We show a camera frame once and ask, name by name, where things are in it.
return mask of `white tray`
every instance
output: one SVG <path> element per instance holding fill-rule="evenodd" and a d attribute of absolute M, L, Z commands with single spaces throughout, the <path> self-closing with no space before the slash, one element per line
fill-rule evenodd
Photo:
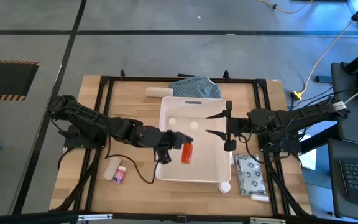
<path fill-rule="evenodd" d="M 226 102 L 222 99 L 164 97 L 161 102 L 161 131 L 180 131 L 191 136 L 193 155 L 190 164 L 181 163 L 182 150 L 172 149 L 169 164 L 157 166 L 156 177 L 160 180 L 182 182 L 227 182 L 231 178 L 229 153 L 223 150 L 224 141 L 205 130 L 226 131 L 226 119 L 205 119 L 222 112 Z M 170 118 L 176 124 L 170 124 Z M 192 129 L 190 124 L 197 122 Z"/>

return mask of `gray floor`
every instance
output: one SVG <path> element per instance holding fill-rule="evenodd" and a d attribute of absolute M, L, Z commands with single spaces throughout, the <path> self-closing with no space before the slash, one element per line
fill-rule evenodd
<path fill-rule="evenodd" d="M 280 1 L 295 10 L 304 1 Z M 0 0 L 0 29 L 70 30 L 80 0 Z M 340 31 L 350 21 L 346 3 L 314 2 L 299 14 L 272 11 L 265 4 L 235 0 L 88 1 L 80 30 L 295 30 Z M 354 24 L 348 30 L 358 30 Z M 221 77 L 281 79 L 286 93 L 303 87 L 315 61 L 334 37 L 319 36 L 77 36 L 60 94 L 77 95 L 83 75 L 174 76 L 189 73 Z M 68 36 L 0 35 L 0 59 L 34 60 L 40 68 L 26 100 L 0 102 L 0 215 L 11 212 L 35 132 L 55 81 Z M 358 55 L 358 36 L 333 45 L 314 75 L 329 75 L 332 62 Z M 329 88 L 311 82 L 309 98 Z M 51 125 L 27 197 L 24 212 L 44 212 L 57 174 L 63 138 Z M 313 212 L 322 217 L 319 207 Z"/>

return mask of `blue cloth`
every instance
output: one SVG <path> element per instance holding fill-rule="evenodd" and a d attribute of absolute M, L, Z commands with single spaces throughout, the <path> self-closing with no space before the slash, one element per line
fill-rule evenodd
<path fill-rule="evenodd" d="M 190 77 L 184 80 L 169 83 L 173 88 L 173 96 L 195 98 L 221 98 L 221 88 L 209 78 Z"/>

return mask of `yellow cable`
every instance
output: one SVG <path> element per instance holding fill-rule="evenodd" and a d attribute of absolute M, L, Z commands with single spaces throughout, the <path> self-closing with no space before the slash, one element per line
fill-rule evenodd
<path fill-rule="evenodd" d="M 274 6 L 274 5 L 275 5 L 275 4 L 273 4 L 273 3 L 271 3 L 271 2 L 268 2 L 268 1 L 265 1 L 265 0 L 255 0 L 255 1 L 264 2 L 264 3 L 266 3 L 266 4 L 268 4 L 268 5 L 271 5 L 271 6 Z M 277 5 L 276 9 L 278 9 L 278 10 L 280 10 L 280 11 L 286 13 L 286 14 L 294 14 L 294 13 L 297 13 L 297 12 L 299 12 L 300 10 L 304 9 L 304 8 L 305 8 L 307 5 L 309 5 L 311 2 L 313 2 L 313 0 L 310 0 L 310 1 L 309 1 L 307 4 L 305 4 L 302 8 L 300 8 L 300 9 L 298 9 L 298 10 L 296 10 L 296 11 L 293 11 L 293 12 L 288 12 L 288 11 L 286 11 L 286 10 L 280 8 L 278 5 Z"/>
<path fill-rule="evenodd" d="M 331 44 L 327 47 L 327 49 L 321 54 L 320 58 L 317 60 L 317 62 L 313 65 L 313 68 L 311 69 L 308 79 L 306 81 L 305 87 L 303 87 L 302 91 L 297 92 L 294 91 L 293 94 L 296 96 L 296 98 L 298 100 L 302 99 L 302 94 L 306 91 L 310 78 L 311 78 L 311 74 L 314 72 L 314 69 L 316 68 L 317 64 L 320 62 L 320 60 L 322 59 L 322 57 L 326 54 L 326 52 L 331 48 L 331 46 L 333 44 L 335 44 L 335 42 L 343 35 L 343 33 L 345 32 L 345 30 L 353 23 L 354 21 L 352 20 L 346 27 L 345 29 L 342 30 L 342 32 L 334 39 L 334 41 L 331 42 Z"/>

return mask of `wooden table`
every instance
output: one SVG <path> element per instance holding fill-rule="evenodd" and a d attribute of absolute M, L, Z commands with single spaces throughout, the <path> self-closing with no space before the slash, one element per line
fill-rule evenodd
<path fill-rule="evenodd" d="M 100 76 L 84 76 L 78 101 L 89 108 L 94 108 L 98 92 Z M 268 93 L 272 110 L 286 110 L 283 87 L 280 80 L 267 80 Z M 160 98 L 148 98 L 144 95 L 147 87 L 167 87 L 168 82 L 114 82 L 109 116 L 120 116 L 142 121 L 145 125 L 158 127 L 160 115 Z M 232 115 L 246 117 L 246 113 L 255 108 L 252 85 L 242 83 L 219 83 L 222 96 L 233 102 Z M 103 112 L 106 94 L 102 97 L 100 112 Z M 254 135 L 249 143 L 253 154 L 259 153 L 257 137 Z M 56 208 L 68 196 L 78 182 L 84 149 L 75 149 L 67 154 L 60 166 L 50 208 Z M 122 184 L 104 180 L 103 174 L 109 163 L 104 157 L 107 150 L 102 150 L 99 171 L 94 189 L 92 212 L 111 213 L 148 213 L 148 214 L 186 214 L 186 215 L 240 215 L 240 216 L 272 216 L 270 203 L 256 202 L 249 197 L 240 196 L 237 169 L 231 167 L 231 190 L 228 194 L 219 193 L 216 184 L 168 182 L 156 179 L 150 185 L 143 182 L 135 171 L 133 163 L 123 159 L 121 165 L 127 168 Z M 247 154 L 245 146 L 237 142 L 235 154 Z M 151 149 L 137 149 L 112 139 L 111 154 L 125 154 L 136 161 L 139 170 L 147 179 L 153 172 L 153 152 Z M 264 181 L 265 166 L 262 167 Z M 305 182 L 298 160 L 289 157 L 282 160 L 285 183 L 295 200 L 304 210 L 311 213 Z M 85 207 L 88 186 L 83 191 L 80 208 Z M 280 191 L 275 187 L 277 205 L 283 212 Z"/>

